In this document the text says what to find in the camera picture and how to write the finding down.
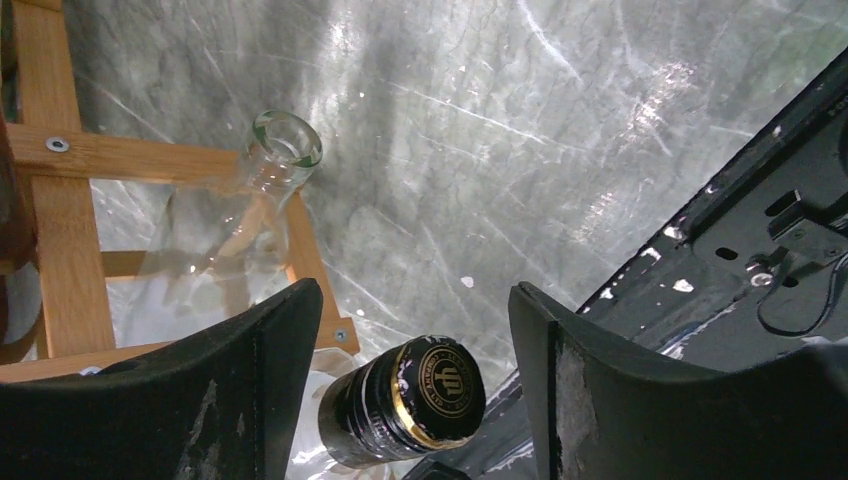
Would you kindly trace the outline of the square clear black-capped bottle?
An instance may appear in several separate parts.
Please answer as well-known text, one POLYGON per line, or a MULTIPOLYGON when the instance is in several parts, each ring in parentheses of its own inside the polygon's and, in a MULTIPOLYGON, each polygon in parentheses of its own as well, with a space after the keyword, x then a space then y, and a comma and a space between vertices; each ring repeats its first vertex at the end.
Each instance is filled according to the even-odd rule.
POLYGON ((316 351, 286 476, 390 479, 396 462, 467 444, 481 426, 486 392, 479 366, 457 340, 423 335, 365 364, 316 351))

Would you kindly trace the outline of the wooden wine rack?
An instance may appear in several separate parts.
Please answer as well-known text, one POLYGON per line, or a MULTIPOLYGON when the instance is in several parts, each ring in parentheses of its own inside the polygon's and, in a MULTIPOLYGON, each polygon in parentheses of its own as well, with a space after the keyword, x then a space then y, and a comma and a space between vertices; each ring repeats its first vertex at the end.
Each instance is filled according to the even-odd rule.
POLYGON ((172 184, 223 173, 231 151, 88 134, 82 130, 69 38, 58 1, 16 1, 14 50, 20 121, 5 127, 6 155, 23 177, 23 261, 40 274, 42 314, 30 341, 42 356, 1 353, 1 379, 22 382, 106 367, 151 351, 117 346, 106 283, 130 279, 139 251, 101 249, 91 179, 172 184))

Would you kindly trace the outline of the clear open-neck glass bottle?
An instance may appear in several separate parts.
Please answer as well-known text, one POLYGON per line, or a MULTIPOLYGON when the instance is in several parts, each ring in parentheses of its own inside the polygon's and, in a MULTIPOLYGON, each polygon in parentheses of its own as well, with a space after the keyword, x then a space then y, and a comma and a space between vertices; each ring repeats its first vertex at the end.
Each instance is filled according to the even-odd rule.
POLYGON ((182 339, 284 289, 285 207, 322 158, 311 125, 272 109, 252 121, 227 172, 177 186, 119 317, 120 345, 182 339))

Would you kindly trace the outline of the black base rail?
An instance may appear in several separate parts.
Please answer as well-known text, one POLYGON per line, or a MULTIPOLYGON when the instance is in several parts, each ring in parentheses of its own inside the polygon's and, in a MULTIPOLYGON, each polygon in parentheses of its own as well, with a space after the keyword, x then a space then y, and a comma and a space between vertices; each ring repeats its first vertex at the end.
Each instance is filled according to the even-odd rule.
MULTIPOLYGON (((846 55, 580 308, 566 308, 644 348, 724 373, 807 346, 847 349, 846 55)), ((480 433, 426 457, 410 477, 542 479, 518 368, 492 396, 480 433)))

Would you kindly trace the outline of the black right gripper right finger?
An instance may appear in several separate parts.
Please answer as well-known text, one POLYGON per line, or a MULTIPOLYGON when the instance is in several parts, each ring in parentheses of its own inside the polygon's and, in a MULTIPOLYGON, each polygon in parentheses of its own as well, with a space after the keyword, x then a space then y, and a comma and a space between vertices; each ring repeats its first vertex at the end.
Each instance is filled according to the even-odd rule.
POLYGON ((508 313, 542 479, 843 479, 847 349, 724 373, 637 345, 535 285, 508 313))

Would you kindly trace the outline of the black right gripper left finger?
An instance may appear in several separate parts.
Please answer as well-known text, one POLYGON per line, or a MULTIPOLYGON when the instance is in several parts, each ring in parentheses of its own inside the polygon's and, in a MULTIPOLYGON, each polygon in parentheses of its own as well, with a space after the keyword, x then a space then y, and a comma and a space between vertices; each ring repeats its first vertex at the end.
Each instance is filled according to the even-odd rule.
POLYGON ((281 479, 320 324, 302 279, 92 375, 1 387, 5 479, 281 479))

